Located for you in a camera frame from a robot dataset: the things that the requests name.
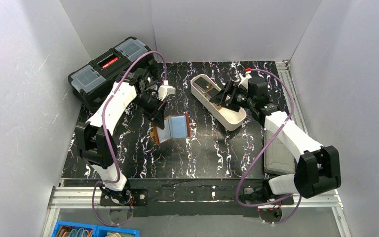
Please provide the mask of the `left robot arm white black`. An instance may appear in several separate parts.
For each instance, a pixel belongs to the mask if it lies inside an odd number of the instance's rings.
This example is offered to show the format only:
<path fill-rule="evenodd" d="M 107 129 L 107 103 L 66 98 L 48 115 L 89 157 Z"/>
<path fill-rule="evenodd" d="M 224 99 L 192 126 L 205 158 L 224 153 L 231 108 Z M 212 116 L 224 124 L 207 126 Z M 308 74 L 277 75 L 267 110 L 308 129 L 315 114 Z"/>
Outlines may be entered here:
<path fill-rule="evenodd" d="M 155 91 L 155 81 L 147 69 L 118 75 L 100 108 L 86 122 L 75 127 L 79 156 L 88 161 L 102 179 L 103 185 L 115 193 L 122 192 L 127 178 L 117 162 L 114 130 L 131 103 L 143 109 L 144 117 L 163 129 L 165 99 Z"/>

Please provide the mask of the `black toolbox clear lids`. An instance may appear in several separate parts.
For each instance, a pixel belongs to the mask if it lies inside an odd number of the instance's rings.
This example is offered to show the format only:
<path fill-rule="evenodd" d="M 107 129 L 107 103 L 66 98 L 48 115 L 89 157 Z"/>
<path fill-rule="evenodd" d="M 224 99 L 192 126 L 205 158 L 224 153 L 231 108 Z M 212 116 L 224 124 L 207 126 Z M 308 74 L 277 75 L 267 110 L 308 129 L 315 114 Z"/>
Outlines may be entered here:
<path fill-rule="evenodd" d="M 73 94 L 88 111 L 96 112 L 111 91 L 116 77 L 150 50 L 136 37 L 127 37 L 68 75 Z"/>

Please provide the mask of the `blue plastic bin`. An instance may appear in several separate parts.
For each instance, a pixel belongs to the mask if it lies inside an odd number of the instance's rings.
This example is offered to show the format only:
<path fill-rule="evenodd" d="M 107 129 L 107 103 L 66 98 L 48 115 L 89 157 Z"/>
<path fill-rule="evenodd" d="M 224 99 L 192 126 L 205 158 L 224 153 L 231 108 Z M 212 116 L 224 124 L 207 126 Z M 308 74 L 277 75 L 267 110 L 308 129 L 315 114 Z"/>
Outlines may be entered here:
<path fill-rule="evenodd" d="M 108 237 L 114 234 L 121 237 L 140 236 L 138 230 L 57 221 L 50 237 Z"/>

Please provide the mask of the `brown leather card holder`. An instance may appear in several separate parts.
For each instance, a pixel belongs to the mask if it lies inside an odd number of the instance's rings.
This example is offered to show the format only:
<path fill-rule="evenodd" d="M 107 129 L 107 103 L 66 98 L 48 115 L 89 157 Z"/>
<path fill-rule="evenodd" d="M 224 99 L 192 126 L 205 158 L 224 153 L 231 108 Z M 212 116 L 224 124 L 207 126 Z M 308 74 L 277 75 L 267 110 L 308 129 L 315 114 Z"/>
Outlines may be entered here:
<path fill-rule="evenodd" d="M 170 139 L 188 138 L 191 136 L 188 114 L 168 116 L 164 120 L 164 125 L 164 129 L 160 129 L 154 125 L 153 130 L 150 132 L 151 141 L 157 145 Z"/>

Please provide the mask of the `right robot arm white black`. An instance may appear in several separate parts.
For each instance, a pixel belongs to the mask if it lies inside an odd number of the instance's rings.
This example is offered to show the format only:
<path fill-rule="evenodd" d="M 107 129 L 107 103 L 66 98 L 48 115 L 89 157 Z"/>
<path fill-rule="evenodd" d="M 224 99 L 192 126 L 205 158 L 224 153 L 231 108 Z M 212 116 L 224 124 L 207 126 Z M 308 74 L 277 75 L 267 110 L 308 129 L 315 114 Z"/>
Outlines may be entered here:
<path fill-rule="evenodd" d="M 264 78 L 252 77 L 243 84 L 230 80 L 209 101 L 232 111 L 250 110 L 253 118 L 273 133 L 272 139 L 279 139 L 297 161 L 294 174 L 264 180 L 255 196 L 270 199 L 300 194 L 311 198 L 341 186 L 338 150 L 334 146 L 323 146 L 304 133 L 290 115 L 273 102 Z"/>

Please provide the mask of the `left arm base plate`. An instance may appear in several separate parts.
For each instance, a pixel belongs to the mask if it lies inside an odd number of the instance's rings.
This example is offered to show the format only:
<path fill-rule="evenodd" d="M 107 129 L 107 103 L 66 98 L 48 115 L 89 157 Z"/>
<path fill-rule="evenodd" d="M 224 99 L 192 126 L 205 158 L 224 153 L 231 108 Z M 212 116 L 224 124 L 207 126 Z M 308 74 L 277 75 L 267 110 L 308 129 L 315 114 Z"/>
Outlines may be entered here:
<path fill-rule="evenodd" d="M 101 189 L 101 206 L 146 206 L 148 204 L 147 189 L 128 189 L 115 192 L 106 188 Z"/>

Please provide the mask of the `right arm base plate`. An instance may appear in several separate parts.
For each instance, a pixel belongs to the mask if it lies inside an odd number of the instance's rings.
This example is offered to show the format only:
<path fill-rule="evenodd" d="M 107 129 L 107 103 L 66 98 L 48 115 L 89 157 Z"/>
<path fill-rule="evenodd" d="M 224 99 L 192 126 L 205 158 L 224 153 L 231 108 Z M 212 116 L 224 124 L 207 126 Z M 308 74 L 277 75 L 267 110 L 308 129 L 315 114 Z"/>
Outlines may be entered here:
<path fill-rule="evenodd" d="M 262 204 L 266 205 L 276 205 L 279 204 L 292 204 L 292 195 L 282 194 L 273 195 L 269 194 L 266 189 L 256 187 L 244 188 L 242 194 L 239 196 L 241 201 L 245 204 Z"/>

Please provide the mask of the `white oblong tray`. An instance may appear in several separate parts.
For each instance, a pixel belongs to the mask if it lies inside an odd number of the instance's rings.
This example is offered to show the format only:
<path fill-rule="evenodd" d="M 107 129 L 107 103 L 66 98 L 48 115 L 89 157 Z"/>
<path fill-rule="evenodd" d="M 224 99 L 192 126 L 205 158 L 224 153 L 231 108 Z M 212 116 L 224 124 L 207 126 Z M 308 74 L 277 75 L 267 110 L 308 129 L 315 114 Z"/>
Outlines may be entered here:
<path fill-rule="evenodd" d="M 192 95 L 226 130 L 234 131 L 243 124 L 247 116 L 244 109 L 239 109 L 238 112 L 235 112 L 210 102 L 210 99 L 221 91 L 221 88 L 207 75 L 200 74 L 195 76 L 190 81 L 190 85 Z"/>

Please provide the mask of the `black card stack near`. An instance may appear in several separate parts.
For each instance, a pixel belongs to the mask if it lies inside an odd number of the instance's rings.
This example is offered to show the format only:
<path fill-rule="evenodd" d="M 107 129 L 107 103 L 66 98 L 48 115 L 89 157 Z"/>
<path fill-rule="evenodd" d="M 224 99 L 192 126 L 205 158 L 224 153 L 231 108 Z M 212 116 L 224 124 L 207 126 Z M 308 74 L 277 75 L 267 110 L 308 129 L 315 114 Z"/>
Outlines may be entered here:
<path fill-rule="evenodd" d="M 206 96 L 210 103 L 219 106 L 218 100 L 219 98 L 224 97 L 224 92 L 223 90 L 211 89 L 206 93 Z"/>

